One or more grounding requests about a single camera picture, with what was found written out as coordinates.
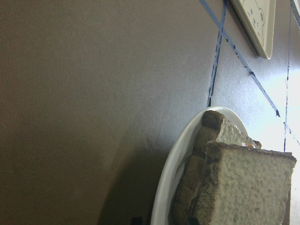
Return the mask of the white round plate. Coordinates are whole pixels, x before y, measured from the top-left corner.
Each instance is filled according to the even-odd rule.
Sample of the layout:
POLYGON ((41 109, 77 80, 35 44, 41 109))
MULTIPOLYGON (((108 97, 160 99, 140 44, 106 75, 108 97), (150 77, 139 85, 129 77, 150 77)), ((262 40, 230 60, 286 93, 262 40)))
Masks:
POLYGON ((184 167, 192 154, 196 136, 201 128, 202 116, 206 111, 217 111, 244 134, 247 130, 239 116, 229 108, 223 106, 208 107, 196 114, 183 128, 169 152, 160 180, 157 186, 153 203, 151 225, 169 225, 169 211, 177 186, 184 172, 184 167))

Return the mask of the brown bread slice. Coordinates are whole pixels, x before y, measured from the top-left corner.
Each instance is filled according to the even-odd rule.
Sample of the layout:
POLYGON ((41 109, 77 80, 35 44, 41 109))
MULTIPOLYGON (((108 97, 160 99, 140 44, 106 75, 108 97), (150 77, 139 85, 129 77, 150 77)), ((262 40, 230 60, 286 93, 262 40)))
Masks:
POLYGON ((202 225, 281 224, 296 162, 290 153, 208 143, 192 217, 202 225))

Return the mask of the cream bear serving tray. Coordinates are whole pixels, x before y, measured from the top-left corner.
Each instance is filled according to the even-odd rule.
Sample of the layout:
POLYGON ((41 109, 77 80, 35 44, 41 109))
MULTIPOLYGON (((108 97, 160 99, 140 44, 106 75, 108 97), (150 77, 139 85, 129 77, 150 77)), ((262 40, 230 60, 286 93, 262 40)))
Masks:
POLYGON ((232 0, 256 51, 264 59, 271 59, 275 24, 275 0, 232 0))

